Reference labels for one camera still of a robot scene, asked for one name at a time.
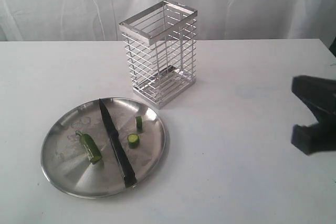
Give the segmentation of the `dark green cucumber piece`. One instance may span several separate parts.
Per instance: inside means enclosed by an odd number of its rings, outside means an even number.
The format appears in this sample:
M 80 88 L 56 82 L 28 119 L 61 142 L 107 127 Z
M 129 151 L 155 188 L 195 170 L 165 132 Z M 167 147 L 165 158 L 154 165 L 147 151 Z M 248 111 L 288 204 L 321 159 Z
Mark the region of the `dark green cucumber piece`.
M 141 133 L 143 131 L 142 117 L 141 116 L 136 116 L 135 117 L 135 122 L 136 122 L 136 130 L 137 130 L 137 132 Z

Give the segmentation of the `dark green zucchini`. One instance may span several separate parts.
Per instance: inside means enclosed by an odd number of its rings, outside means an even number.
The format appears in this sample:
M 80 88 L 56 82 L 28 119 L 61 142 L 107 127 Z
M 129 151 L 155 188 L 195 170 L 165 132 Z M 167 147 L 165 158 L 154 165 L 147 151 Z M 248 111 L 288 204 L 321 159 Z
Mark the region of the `dark green zucchini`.
M 85 148 L 89 158 L 89 162 L 91 164 L 96 164 L 97 162 L 102 160 L 102 154 L 98 149 L 96 143 L 94 142 L 93 138 L 89 134 L 83 133 L 81 131 L 75 131 L 75 134 L 79 136 L 79 141 Z

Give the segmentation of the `chrome wire utensil rack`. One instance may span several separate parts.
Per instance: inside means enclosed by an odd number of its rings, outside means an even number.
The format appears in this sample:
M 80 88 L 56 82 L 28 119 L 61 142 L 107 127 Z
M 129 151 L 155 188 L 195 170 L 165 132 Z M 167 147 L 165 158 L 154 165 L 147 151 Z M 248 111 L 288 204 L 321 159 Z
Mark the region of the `chrome wire utensil rack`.
M 197 10 L 163 0 L 119 24 L 133 91 L 160 109 L 196 81 Z

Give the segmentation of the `black handled knife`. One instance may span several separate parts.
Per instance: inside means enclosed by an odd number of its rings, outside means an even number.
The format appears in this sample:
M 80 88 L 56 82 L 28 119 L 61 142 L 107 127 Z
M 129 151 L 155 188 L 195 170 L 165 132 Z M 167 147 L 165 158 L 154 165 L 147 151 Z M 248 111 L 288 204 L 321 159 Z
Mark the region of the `black handled knife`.
M 126 188 L 129 188 L 137 183 L 135 172 L 122 147 L 121 142 L 119 141 L 119 133 L 102 99 L 99 99 L 99 108 L 104 127 L 106 129 L 107 135 L 110 139 L 111 146 L 113 148 L 114 154 L 119 164 L 124 185 Z

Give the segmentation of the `white backdrop curtain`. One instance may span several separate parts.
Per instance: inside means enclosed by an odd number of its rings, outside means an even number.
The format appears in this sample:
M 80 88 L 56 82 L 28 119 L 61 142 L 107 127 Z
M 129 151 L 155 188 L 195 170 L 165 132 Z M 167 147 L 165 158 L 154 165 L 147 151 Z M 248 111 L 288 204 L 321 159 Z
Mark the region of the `white backdrop curtain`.
M 119 40 L 119 22 L 162 0 L 1 0 L 1 39 Z M 335 39 L 335 0 L 173 0 L 195 8 L 198 39 Z

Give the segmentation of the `round stainless steel plate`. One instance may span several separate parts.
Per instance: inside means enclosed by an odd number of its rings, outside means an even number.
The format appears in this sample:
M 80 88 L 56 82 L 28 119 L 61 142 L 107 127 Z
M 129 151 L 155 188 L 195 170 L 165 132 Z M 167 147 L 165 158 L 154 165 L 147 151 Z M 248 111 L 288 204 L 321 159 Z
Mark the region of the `round stainless steel plate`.
M 167 131 L 149 106 L 128 98 L 104 98 L 119 140 L 134 169 L 137 182 L 148 178 L 163 158 Z M 135 117 L 143 131 L 137 132 Z M 89 162 L 75 131 L 89 134 L 102 154 Z M 129 148 L 127 137 L 138 134 L 140 144 Z M 100 113 L 99 101 L 81 104 L 64 114 L 47 133 L 41 148 L 41 168 L 47 180 L 61 192 L 80 198 L 102 198 L 126 191 L 120 168 Z

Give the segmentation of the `short cucumber chunk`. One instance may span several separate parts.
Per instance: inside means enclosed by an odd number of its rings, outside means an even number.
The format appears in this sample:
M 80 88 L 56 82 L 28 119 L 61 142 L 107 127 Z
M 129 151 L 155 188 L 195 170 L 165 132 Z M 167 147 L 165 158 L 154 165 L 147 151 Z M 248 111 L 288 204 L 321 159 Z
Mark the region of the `short cucumber chunk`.
M 138 134 L 129 134 L 127 140 L 129 148 L 137 148 L 140 144 L 140 137 Z

